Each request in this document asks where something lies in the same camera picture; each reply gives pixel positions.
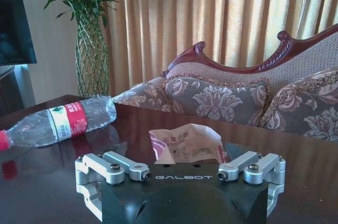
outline bottle label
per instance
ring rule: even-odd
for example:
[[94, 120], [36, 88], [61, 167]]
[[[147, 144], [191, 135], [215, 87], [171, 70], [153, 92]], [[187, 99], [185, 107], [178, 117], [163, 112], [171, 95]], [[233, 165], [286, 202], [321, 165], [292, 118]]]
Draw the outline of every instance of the bottle label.
[[87, 130], [86, 113], [78, 101], [51, 108], [49, 112], [51, 114], [51, 126], [55, 128], [54, 133], [56, 133], [59, 141], [77, 136]]

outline metal bracket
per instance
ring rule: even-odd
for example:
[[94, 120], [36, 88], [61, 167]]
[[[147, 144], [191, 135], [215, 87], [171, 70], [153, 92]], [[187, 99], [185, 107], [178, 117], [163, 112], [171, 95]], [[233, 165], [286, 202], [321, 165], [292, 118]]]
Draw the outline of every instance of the metal bracket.
[[111, 185], [121, 184], [125, 173], [134, 181], [147, 181], [151, 177], [149, 168], [144, 163], [136, 163], [115, 152], [80, 156], [75, 161], [76, 191], [84, 197], [87, 208], [102, 221], [102, 203], [92, 182], [104, 178]]
[[221, 181], [235, 181], [238, 179], [238, 174], [250, 163], [256, 163], [259, 155], [252, 151], [247, 151], [245, 154], [234, 159], [229, 163], [222, 163], [218, 168], [218, 178]]
[[263, 180], [270, 183], [268, 187], [267, 216], [275, 208], [278, 195], [284, 192], [286, 161], [277, 154], [261, 154], [248, 151], [230, 163], [219, 166], [218, 177], [221, 181], [234, 181], [243, 171], [244, 180], [248, 184], [256, 185]]

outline sofa armrest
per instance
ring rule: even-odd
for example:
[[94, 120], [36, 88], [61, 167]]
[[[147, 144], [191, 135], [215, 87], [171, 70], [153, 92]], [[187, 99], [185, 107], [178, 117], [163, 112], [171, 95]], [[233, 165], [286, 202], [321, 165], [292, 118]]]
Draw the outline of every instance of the sofa armrest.
[[113, 101], [118, 104], [172, 112], [164, 86], [165, 78], [158, 77], [147, 83], [133, 86], [122, 94], [113, 97]]

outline floral pillow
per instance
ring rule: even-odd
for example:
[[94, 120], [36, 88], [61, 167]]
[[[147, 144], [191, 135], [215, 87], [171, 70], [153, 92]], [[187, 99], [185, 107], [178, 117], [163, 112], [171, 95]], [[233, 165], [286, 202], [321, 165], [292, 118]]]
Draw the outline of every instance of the floral pillow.
[[118, 104], [167, 112], [172, 111], [164, 90], [156, 87], [152, 83], [137, 84], [128, 91], [113, 97], [113, 101]]
[[176, 113], [258, 126], [269, 82], [260, 79], [230, 87], [215, 80], [180, 77], [170, 80], [165, 91]]
[[338, 67], [283, 87], [261, 127], [338, 142]]

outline glossy table surface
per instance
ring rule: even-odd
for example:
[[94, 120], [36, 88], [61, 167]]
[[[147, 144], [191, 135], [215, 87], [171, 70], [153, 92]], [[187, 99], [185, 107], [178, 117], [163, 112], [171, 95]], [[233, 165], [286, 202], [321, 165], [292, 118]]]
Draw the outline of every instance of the glossy table surface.
[[[0, 129], [24, 116], [79, 100], [63, 96], [0, 117]], [[188, 123], [207, 125], [224, 142], [257, 152], [277, 153], [287, 161], [286, 190], [268, 223], [338, 223], [338, 144], [261, 128], [233, 125], [187, 115], [116, 105], [117, 119], [100, 130], [44, 148], [14, 147], [0, 153], [0, 223], [99, 223], [76, 193], [74, 161], [127, 142], [126, 156], [155, 161], [148, 131]]]

